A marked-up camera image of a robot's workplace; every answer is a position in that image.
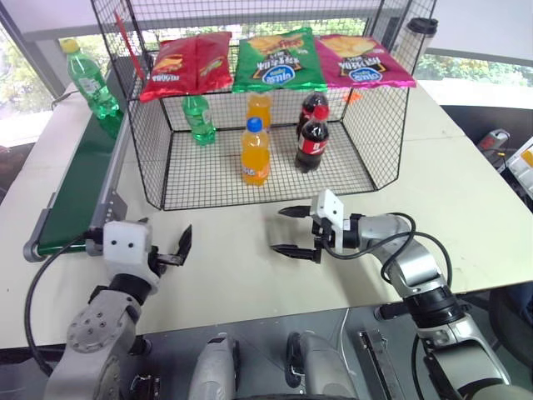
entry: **green soda bottle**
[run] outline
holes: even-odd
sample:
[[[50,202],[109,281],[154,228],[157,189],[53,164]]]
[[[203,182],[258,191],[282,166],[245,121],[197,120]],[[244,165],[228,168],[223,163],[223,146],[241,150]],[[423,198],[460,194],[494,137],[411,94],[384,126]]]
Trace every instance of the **green soda bottle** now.
[[[209,103],[203,96],[187,96],[182,102],[185,119],[191,127],[192,137],[198,144],[204,146],[215,142],[217,129],[211,122]]]
[[[80,51],[74,39],[62,40],[61,48],[67,54],[68,76],[85,97],[92,112],[98,119],[114,117],[119,109],[118,101],[109,92],[98,65]]]

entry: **chip bag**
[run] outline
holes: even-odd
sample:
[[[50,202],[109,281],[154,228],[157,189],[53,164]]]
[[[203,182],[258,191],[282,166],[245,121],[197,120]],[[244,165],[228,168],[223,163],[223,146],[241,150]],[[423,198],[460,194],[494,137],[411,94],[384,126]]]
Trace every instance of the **chip bag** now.
[[[225,88],[233,82],[227,61],[231,32],[197,36],[197,93]]]
[[[141,102],[197,90],[196,38],[161,42]]]
[[[371,37],[316,37],[316,51],[329,88],[414,88],[413,77]]]
[[[233,92],[276,88],[326,90],[309,27],[240,41]]]

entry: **blue bottle cap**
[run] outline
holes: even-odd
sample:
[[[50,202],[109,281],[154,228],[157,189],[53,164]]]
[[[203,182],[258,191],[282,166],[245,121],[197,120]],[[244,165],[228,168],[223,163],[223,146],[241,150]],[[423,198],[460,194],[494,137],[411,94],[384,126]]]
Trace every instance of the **blue bottle cap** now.
[[[250,132],[260,132],[263,129],[263,123],[260,118],[254,117],[248,119],[247,129]]]

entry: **green chip bag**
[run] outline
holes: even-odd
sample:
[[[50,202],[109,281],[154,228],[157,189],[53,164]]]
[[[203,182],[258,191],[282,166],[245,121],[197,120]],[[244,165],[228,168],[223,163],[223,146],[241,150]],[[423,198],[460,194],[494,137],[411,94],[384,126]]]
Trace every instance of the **green chip bag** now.
[[[277,88],[326,90],[309,27],[240,41],[233,92]]]

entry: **cola bottle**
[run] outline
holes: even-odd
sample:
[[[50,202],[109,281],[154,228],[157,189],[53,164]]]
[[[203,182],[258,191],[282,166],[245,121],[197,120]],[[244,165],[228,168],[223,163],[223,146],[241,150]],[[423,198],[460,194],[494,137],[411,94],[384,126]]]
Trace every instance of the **cola bottle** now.
[[[305,98],[301,104],[300,118],[298,119],[298,125],[296,126],[296,135],[300,138],[300,132],[307,121],[311,119],[315,107],[321,104],[327,106],[327,97],[323,92],[313,92]]]
[[[301,129],[294,163],[302,173],[314,171],[320,165],[330,136],[326,125],[329,113],[327,106],[317,105],[311,119]]]

